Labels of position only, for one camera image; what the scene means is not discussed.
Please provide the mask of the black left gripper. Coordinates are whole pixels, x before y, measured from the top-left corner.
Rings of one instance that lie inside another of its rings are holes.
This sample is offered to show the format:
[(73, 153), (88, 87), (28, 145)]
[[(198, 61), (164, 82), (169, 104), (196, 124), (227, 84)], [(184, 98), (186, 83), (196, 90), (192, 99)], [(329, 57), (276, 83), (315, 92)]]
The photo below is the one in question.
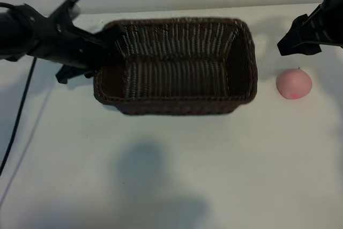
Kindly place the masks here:
[(92, 34), (75, 27), (73, 8), (79, 0), (65, 0), (49, 17), (40, 21), (34, 56), (81, 69), (96, 69), (110, 54), (121, 54), (117, 38), (125, 34), (115, 24)]

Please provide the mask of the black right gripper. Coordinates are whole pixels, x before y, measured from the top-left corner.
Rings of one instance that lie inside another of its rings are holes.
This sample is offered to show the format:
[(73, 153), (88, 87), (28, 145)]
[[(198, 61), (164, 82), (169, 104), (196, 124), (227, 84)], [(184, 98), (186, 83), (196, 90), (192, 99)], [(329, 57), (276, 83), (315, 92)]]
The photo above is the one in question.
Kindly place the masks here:
[[(298, 33), (306, 35), (306, 42)], [(293, 20), (290, 32), (277, 43), (281, 56), (315, 55), (322, 51), (319, 45), (342, 48), (342, 0), (325, 0), (309, 16), (298, 16)]]

